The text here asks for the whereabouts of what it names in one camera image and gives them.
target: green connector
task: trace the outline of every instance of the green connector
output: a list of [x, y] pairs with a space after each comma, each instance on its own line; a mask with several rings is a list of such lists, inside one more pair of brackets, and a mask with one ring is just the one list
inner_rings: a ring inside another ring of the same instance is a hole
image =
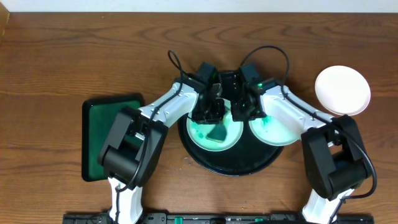
[[182, 224], [182, 217], [175, 217], [174, 224]]

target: green object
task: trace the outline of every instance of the green object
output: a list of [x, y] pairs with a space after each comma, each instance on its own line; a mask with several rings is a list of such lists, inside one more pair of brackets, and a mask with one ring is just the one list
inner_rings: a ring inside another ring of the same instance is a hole
[[215, 78], [217, 78], [217, 72], [213, 72], [213, 77], [212, 77], [212, 79], [215, 79]]
[[[83, 103], [83, 129], [81, 151], [81, 176], [85, 181], [104, 180], [103, 166], [97, 162], [98, 154], [108, 136], [117, 113], [128, 106], [138, 109], [144, 105], [141, 95], [117, 96], [86, 100]], [[138, 138], [126, 136], [131, 142], [141, 145]]]
[[182, 224], [182, 217], [175, 217], [174, 218], [174, 224]]
[[224, 142], [226, 139], [226, 128], [224, 124], [216, 124], [216, 126], [207, 134], [206, 138], [210, 141]]

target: wooden table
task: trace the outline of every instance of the wooden table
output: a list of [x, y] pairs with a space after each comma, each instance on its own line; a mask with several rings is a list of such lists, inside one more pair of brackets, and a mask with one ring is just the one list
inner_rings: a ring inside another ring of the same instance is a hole
[[[195, 71], [202, 61], [237, 68], [250, 50], [278, 45], [291, 59], [288, 86], [311, 105], [314, 81], [331, 65], [362, 73], [372, 99], [355, 116], [379, 176], [370, 198], [343, 213], [398, 220], [397, 14], [12, 13], [0, 45], [0, 222], [61, 223], [64, 213], [111, 206], [107, 181], [81, 179], [81, 104], [141, 92], [147, 103], [178, 75], [167, 50]], [[266, 76], [281, 77], [283, 57], [256, 54]], [[356, 191], [365, 193], [367, 180]], [[299, 142], [260, 173], [224, 177], [199, 166], [169, 131], [144, 189], [149, 209], [188, 213], [299, 211], [311, 187]]]

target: green pad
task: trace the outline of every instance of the green pad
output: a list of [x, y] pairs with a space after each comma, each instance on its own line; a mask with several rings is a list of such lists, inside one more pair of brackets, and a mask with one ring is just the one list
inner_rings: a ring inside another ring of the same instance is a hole
[[144, 105], [140, 94], [86, 100], [83, 103], [83, 132], [81, 149], [81, 177], [90, 182], [104, 180], [103, 166], [97, 157], [112, 127], [117, 113], [129, 106], [138, 109]]

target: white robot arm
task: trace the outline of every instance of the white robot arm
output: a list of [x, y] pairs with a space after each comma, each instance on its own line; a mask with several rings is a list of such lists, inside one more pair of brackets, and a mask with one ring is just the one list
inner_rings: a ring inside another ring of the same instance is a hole
[[[351, 194], [371, 175], [367, 164], [364, 164], [360, 154], [351, 150], [347, 139], [342, 139], [328, 124], [286, 100], [277, 80], [263, 80], [253, 71], [253, 65], [247, 66], [249, 67], [241, 67], [236, 72], [247, 88], [247, 96], [243, 96], [243, 101], [232, 106], [233, 119], [256, 119], [270, 115], [301, 136], [306, 173], [313, 187], [302, 215], [308, 222], [329, 223], [331, 218], [335, 218], [331, 216], [335, 214], [341, 198]], [[214, 70], [208, 69], [207, 64], [201, 68], [207, 72], [197, 79], [177, 80], [164, 96], [152, 104], [138, 110], [126, 108], [117, 115], [98, 162], [104, 166], [112, 186], [113, 207], [109, 215], [118, 223], [136, 224], [142, 215], [142, 186], [157, 165], [169, 127], [190, 112], [193, 112], [192, 120], [199, 123], [216, 123], [222, 120], [224, 106], [216, 99], [221, 83], [215, 81]], [[301, 108], [353, 133], [356, 140], [363, 144], [358, 128], [351, 118], [333, 118], [293, 95], [286, 86], [283, 88], [290, 99]], [[174, 97], [159, 108], [171, 96]], [[242, 103], [249, 106], [243, 109], [239, 106]], [[134, 147], [132, 137], [147, 140], [147, 144], [141, 144], [140, 148]], [[331, 155], [328, 147], [340, 144], [343, 145], [344, 152]]]

